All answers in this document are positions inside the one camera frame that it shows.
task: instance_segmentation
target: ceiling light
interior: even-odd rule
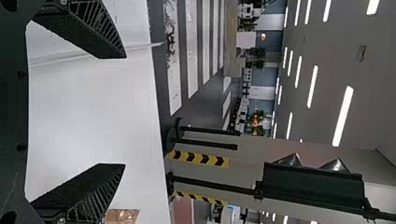
[[[296,18],[294,20],[294,26],[298,25],[298,18],[300,16],[300,4],[301,4],[301,0],[297,1],[297,8],[296,8]]]
[[[285,51],[283,52],[283,69],[286,66],[286,59],[288,59],[288,47],[285,47]]]
[[[288,224],[288,219],[289,219],[289,217],[288,217],[288,216],[285,216],[285,217],[283,218],[283,224]]]
[[[293,62],[293,50],[290,51],[290,56],[289,56],[289,68],[288,68],[288,77],[290,76],[291,72],[291,63]]]
[[[277,104],[280,105],[280,101],[282,100],[282,85],[279,87],[279,95],[277,96]]]
[[[275,126],[274,126],[274,139],[276,139],[276,129],[277,129],[277,123],[275,123]]]
[[[298,64],[297,64],[296,82],[294,83],[294,87],[296,89],[298,88],[298,82],[300,80],[300,71],[301,71],[301,63],[302,62],[303,62],[303,57],[300,56],[298,59]]]
[[[279,89],[279,77],[276,79],[275,95],[277,95],[278,89]]]
[[[323,21],[326,22],[329,20],[330,6],[332,5],[332,0],[326,1],[326,7],[324,8]]]
[[[378,9],[379,0],[370,0],[369,6],[367,7],[367,15],[374,15]]]
[[[289,124],[288,124],[288,130],[286,132],[286,139],[289,140],[290,137],[290,129],[291,129],[291,122],[293,121],[293,113],[290,112],[289,114]]]
[[[289,14],[289,8],[286,7],[286,11],[285,11],[285,21],[283,22],[283,28],[286,28],[286,26],[288,26],[288,14]]]
[[[308,0],[308,4],[306,5],[305,25],[307,25],[309,23],[309,14],[311,13],[311,3],[312,3],[312,0]]]
[[[334,147],[340,146],[341,137],[343,135],[344,127],[347,121],[347,113],[349,111],[350,103],[352,102],[352,96],[353,96],[353,89],[349,86],[346,87],[346,93],[344,95],[344,101],[341,106],[340,116],[338,117],[334,138],[332,139],[332,145]]]
[[[309,93],[308,93],[308,101],[306,102],[306,106],[308,106],[308,108],[311,108],[312,97],[314,97],[315,85],[317,83],[317,75],[318,75],[318,66],[315,65],[314,71],[312,72],[311,87],[309,88]]]
[[[272,117],[272,123],[271,123],[271,126],[274,126],[274,121],[275,121],[275,110],[273,111],[273,117]]]

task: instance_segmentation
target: black metal frame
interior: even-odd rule
[[[264,173],[262,181],[256,181],[255,189],[245,189],[200,179],[175,176],[172,173],[169,173],[166,176],[166,180],[169,193],[173,193],[173,183],[177,182],[209,189],[219,189],[245,194],[253,196],[256,200],[268,198],[291,203],[312,205],[315,207],[360,215],[367,220],[384,219],[396,221],[396,215],[381,212],[379,209],[373,208],[370,205],[369,200],[364,197],[364,183],[361,179],[361,175],[343,174],[306,167],[291,167],[271,163],[265,163],[265,169],[267,175]],[[279,175],[279,169],[286,171],[283,176]],[[294,175],[297,176],[294,180],[299,179],[300,181],[292,181],[293,184],[291,185],[290,182],[286,180],[290,180],[290,177]],[[340,188],[362,188],[363,194],[361,194],[361,190],[357,190],[356,194],[352,194],[350,196],[343,193],[340,189],[333,189],[332,192],[327,195],[323,190],[329,188],[329,186],[325,186],[329,183],[332,183],[333,185],[334,183],[341,184],[342,186],[340,186]],[[301,186],[304,186],[305,184],[311,184],[314,185],[314,187],[309,190],[301,191]]]
[[[0,64],[2,68],[0,72],[0,223],[14,223],[16,220],[19,224],[44,223],[26,200],[24,187],[29,116],[29,70],[25,32],[26,25],[42,9],[45,2],[46,0],[0,1]],[[66,0],[65,2],[70,4],[78,2],[78,0]],[[50,15],[59,16],[59,14],[48,14],[47,16]],[[75,24],[69,23],[69,25],[71,26],[62,27],[59,25],[60,33],[58,35],[66,35],[66,32],[73,34],[75,31],[72,29]],[[85,27],[85,29],[87,33],[98,32],[91,27]],[[104,53],[107,53],[108,58],[119,58],[120,55],[110,53],[114,52],[110,46],[108,46],[109,50],[103,48],[106,43],[97,44],[102,47],[101,50]],[[77,43],[77,45],[88,52],[97,52],[83,44]],[[123,45],[119,42],[116,45],[121,53],[120,57],[126,57],[126,55],[122,55],[124,53]]]

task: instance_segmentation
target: gray wall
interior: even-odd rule
[[[283,31],[259,30],[256,37],[256,47],[266,48],[267,52],[281,52]],[[266,39],[262,41],[262,34],[266,34]]]
[[[251,85],[252,86],[276,86],[277,67],[264,67],[263,69],[253,68]]]
[[[277,67],[264,67],[263,69],[253,68],[251,85],[265,87],[276,86],[277,71]],[[252,114],[255,108],[262,109],[266,113],[272,113],[274,104],[275,101],[273,100],[249,100],[249,114]]]

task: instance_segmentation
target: black beam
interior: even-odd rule
[[[240,188],[237,186],[224,185],[224,184],[219,184],[219,183],[214,183],[214,182],[209,182],[209,181],[204,181],[204,180],[199,180],[199,179],[191,179],[191,178],[187,178],[187,177],[176,176],[173,174],[166,175],[166,179],[170,182],[178,182],[178,183],[200,186],[200,187],[209,188],[209,189],[226,190],[226,191],[230,191],[230,192],[241,193],[241,194],[252,195],[252,196],[255,195],[255,192],[253,189],[245,189],[245,188]]]
[[[218,147],[236,151],[238,150],[237,144],[227,144],[227,143],[216,143],[216,142],[206,142],[199,140],[183,139],[183,138],[173,138],[173,143],[180,143],[186,145],[200,146],[200,147]]]
[[[223,130],[192,128],[192,127],[184,127],[184,126],[180,127],[179,129],[184,132],[214,133],[214,134],[222,134],[222,135],[230,135],[230,136],[241,136],[240,132],[229,132],[229,131],[223,131]]]

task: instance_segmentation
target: white floor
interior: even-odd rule
[[[104,2],[125,46],[150,43],[146,0]],[[33,23],[27,40],[30,62],[82,52]],[[151,50],[37,65],[30,83],[28,200],[98,162],[120,162],[110,208],[140,209],[139,224],[170,223]]]

